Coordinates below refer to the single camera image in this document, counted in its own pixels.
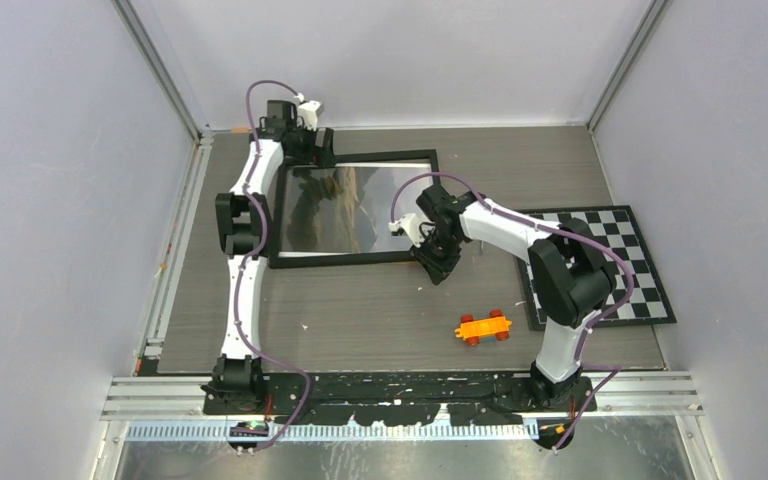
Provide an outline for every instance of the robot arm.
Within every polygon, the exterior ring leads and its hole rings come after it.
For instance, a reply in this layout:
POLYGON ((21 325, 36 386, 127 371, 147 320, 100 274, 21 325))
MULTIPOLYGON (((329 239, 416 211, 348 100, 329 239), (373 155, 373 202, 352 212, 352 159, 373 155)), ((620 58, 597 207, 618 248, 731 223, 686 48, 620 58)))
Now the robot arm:
POLYGON ((437 285, 445 280, 460 259, 463 242, 480 240, 496 245, 531 265, 535 290, 549 316, 543 345, 532 364, 532 390, 537 398, 563 395, 581 373, 577 345, 585 324, 597 315, 616 282, 601 253, 578 242, 532 228, 511 217, 525 217, 535 225, 567 230, 592 238, 587 224, 572 219, 564 224, 526 217, 472 193, 460 197, 433 185, 417 199, 417 205, 434 224, 421 230, 422 221, 408 214, 390 224, 393 234, 407 235, 411 254, 437 285))
POLYGON ((298 107, 293 102, 267 102, 266 116, 261 117, 257 126, 257 143, 252 136, 249 157, 240 177, 229 192, 216 195, 219 245, 228 256, 228 316, 222 354, 205 390, 218 397, 234 397, 236 403, 256 403, 263 397, 262 382, 259 381, 262 374, 257 319, 267 262, 265 256, 252 253, 272 223, 266 192, 282 166, 327 167, 335 163, 333 130, 318 128, 322 105, 315 101, 305 102, 301 95, 297 100, 302 102, 298 107), (263 209, 265 224, 249 197, 263 209), (239 330, 246 335, 247 343, 239 336, 235 303, 245 306, 237 310, 239 330))

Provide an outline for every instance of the checkerboard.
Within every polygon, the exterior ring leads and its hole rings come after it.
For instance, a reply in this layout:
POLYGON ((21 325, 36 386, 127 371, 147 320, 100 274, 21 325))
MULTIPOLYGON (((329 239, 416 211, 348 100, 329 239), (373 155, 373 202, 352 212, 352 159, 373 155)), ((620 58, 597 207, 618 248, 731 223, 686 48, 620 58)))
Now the checkerboard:
MULTIPOLYGON (((643 235, 634 219, 629 206, 587 207, 578 209, 552 209, 525 211, 520 213, 552 222, 564 222, 570 218, 584 220, 590 226, 593 237, 607 247, 610 247, 620 258, 628 262, 634 272, 635 289, 631 300, 599 322, 597 327, 621 325, 653 325, 658 323, 675 323, 667 294, 658 278, 655 265, 652 263, 643 235)), ((546 314, 540 308, 540 302, 534 294, 534 277, 531 267, 517 258, 519 272, 522 277, 526 312, 535 330, 546 328, 546 314)), ((613 305, 625 295, 623 275, 613 262, 609 268, 617 280, 617 289, 608 298, 608 305, 613 305)))

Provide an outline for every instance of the wood grain surface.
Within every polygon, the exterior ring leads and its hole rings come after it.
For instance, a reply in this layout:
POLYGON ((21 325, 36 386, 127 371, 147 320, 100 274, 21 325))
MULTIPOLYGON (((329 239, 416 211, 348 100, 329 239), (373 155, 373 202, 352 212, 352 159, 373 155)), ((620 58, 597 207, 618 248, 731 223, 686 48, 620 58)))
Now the wood grain surface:
MULTIPOLYGON (((248 135, 215 137, 178 292, 159 363, 164 373, 209 371, 225 331, 228 273, 219 250, 213 198, 227 191, 248 156, 248 135)), ((593 144, 583 127, 339 131, 338 154, 436 148, 440 169, 463 175, 509 208, 611 203, 593 144)), ((444 181, 452 193, 463 189, 444 181)), ((493 246, 465 245, 460 264, 434 287, 418 264, 361 265, 266 272, 261 345, 315 371, 527 368, 541 332, 528 328, 516 264, 493 246), (459 318, 502 309, 505 342, 467 347, 459 318)), ((599 329, 584 358, 594 363, 661 368, 651 327, 599 329)), ((278 368, 266 364, 265 369, 278 368)))

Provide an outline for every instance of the gray wall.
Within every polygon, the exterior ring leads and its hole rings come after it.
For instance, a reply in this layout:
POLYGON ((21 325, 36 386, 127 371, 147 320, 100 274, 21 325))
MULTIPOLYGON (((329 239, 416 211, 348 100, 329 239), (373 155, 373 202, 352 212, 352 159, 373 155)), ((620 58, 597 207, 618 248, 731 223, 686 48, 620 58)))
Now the gray wall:
POLYGON ((720 462, 768 478, 768 2, 676 1, 597 131, 720 462))
POLYGON ((324 101, 329 126, 583 124, 649 3, 133 2, 219 129, 247 126, 241 99, 262 78, 324 101))
POLYGON ((110 2, 0 2, 0 479, 86 478, 191 150, 110 2))

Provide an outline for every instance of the orange toy car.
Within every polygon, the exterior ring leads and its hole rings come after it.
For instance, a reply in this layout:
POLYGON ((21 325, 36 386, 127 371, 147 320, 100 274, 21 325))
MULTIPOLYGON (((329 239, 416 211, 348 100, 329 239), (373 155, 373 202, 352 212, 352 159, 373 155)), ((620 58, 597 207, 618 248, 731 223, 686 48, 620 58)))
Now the orange toy car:
POLYGON ((511 338, 511 321, 505 318, 501 310, 490 312, 490 318, 475 320, 472 315, 461 317, 461 326, 455 329, 455 337, 463 338, 467 345, 475 346, 482 337, 495 337, 502 341, 511 338))

